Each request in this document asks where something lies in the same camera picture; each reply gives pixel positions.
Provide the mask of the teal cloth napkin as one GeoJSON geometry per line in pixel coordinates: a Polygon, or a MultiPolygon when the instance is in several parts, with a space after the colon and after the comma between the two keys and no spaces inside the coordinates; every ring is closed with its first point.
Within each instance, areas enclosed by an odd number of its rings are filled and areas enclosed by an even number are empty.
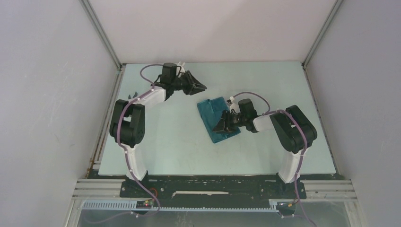
{"type": "Polygon", "coordinates": [[[236,128],[233,133],[229,134],[218,134],[213,132],[213,128],[217,125],[221,119],[222,112],[229,110],[224,98],[218,97],[214,99],[206,99],[197,103],[198,112],[205,125],[208,135],[211,141],[216,144],[231,137],[234,137],[241,133],[239,128],[236,128]]]}

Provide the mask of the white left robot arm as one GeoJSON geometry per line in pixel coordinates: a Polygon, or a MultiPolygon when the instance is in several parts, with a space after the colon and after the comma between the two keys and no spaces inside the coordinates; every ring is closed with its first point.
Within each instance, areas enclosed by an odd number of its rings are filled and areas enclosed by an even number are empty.
{"type": "Polygon", "coordinates": [[[138,149],[145,136],[145,111],[166,101],[175,91],[195,95],[207,90],[184,66],[183,62],[162,64],[162,71],[155,81],[150,81],[149,90],[129,100],[119,99],[114,104],[109,134],[124,151],[127,176],[135,180],[131,191],[138,197],[149,192],[149,183],[143,180],[148,171],[138,149]]]}

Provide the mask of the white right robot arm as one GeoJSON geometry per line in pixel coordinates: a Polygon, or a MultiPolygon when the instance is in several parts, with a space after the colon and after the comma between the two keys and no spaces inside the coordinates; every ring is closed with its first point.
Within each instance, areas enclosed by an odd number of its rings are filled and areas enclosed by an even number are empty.
{"type": "Polygon", "coordinates": [[[232,134],[245,127],[252,133],[275,130],[287,154],[284,155],[278,176],[281,181],[275,184],[275,192],[286,198],[294,191],[293,182],[300,177],[303,156],[317,139],[317,130],[297,105],[272,113],[257,114],[252,101],[247,98],[234,102],[228,101],[229,109],[222,115],[212,131],[218,134],[232,134]]]}

